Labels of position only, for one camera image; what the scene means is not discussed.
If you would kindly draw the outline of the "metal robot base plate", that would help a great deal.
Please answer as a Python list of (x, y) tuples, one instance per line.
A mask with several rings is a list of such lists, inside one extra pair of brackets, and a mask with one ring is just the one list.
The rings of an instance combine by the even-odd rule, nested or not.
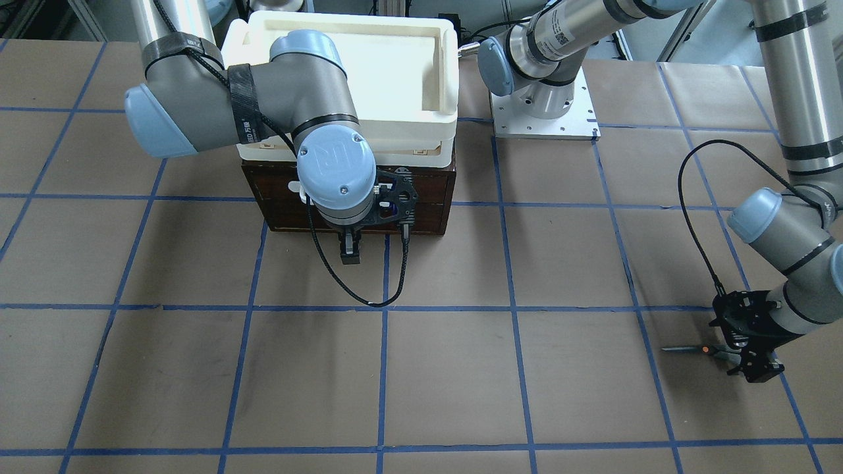
[(597, 140), (598, 119), (582, 69), (563, 86), (534, 83), (505, 97), (489, 94), (498, 138)]

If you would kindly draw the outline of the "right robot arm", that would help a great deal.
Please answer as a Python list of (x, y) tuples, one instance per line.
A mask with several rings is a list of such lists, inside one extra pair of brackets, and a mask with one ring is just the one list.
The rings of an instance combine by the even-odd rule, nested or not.
[(377, 170), (335, 44), (315, 30), (276, 39), (267, 63), (226, 66), (202, 1), (134, 1), (144, 84), (126, 91), (136, 141), (175, 158), (280, 137), (297, 159), (307, 207), (358, 261), (363, 228), (395, 222), (408, 251), (418, 195), (406, 171)]

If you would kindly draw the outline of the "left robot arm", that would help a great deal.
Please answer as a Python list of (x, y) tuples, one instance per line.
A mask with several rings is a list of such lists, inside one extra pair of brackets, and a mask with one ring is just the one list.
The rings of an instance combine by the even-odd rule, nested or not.
[[(506, 97), (526, 88), (568, 86), (588, 46), (643, 18), (690, 12), (699, 1), (550, 1), (508, 29), (469, 45), (487, 89)], [(777, 348), (841, 319), (841, 243), (830, 226), (841, 214), (841, 90), (825, 1), (752, 1), (784, 179), (753, 153), (750, 159), (782, 184), (750, 195), (728, 225), (785, 277), (771, 290), (723, 288), (704, 259), (722, 346), (698, 351), (732, 364), (729, 375), (763, 383), (783, 372)]]

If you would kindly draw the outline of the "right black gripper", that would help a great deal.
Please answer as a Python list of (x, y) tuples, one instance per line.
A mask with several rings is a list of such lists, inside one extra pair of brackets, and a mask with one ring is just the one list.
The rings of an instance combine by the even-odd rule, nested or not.
[(340, 258), (343, 264), (360, 264), (360, 239), (364, 227), (395, 223), (402, 240), (410, 240), (416, 221), (418, 193), (409, 168), (397, 168), (393, 173), (377, 171), (368, 203), (350, 224), (339, 224)]

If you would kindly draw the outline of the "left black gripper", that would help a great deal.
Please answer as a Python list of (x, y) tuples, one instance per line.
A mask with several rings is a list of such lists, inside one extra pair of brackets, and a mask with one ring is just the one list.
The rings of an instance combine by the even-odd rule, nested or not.
[(713, 299), (715, 318), (710, 325), (721, 328), (726, 347), (738, 355), (736, 366), (727, 373), (740, 373), (749, 383), (764, 383), (784, 371), (783, 363), (772, 355), (784, 344), (784, 330), (771, 318), (778, 303), (767, 300), (768, 293), (726, 294), (720, 289)]

